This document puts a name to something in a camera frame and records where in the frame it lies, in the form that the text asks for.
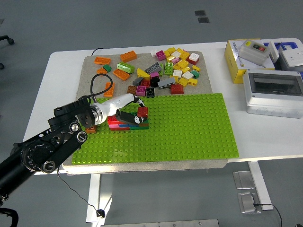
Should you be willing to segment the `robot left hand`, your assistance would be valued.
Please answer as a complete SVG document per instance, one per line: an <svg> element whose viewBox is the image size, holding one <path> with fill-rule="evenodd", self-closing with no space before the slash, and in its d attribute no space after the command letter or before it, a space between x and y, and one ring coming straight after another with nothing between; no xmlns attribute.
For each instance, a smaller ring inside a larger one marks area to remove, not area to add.
<svg viewBox="0 0 303 227"><path fill-rule="evenodd" d="M96 104L100 110L96 124L103 123L109 116L115 116L118 121L129 124L140 124L146 121L147 117L139 117L137 115L121 111L123 107L130 103L137 103L140 107L145 107L143 101L139 97L130 93L112 98L101 104Z"/></svg>

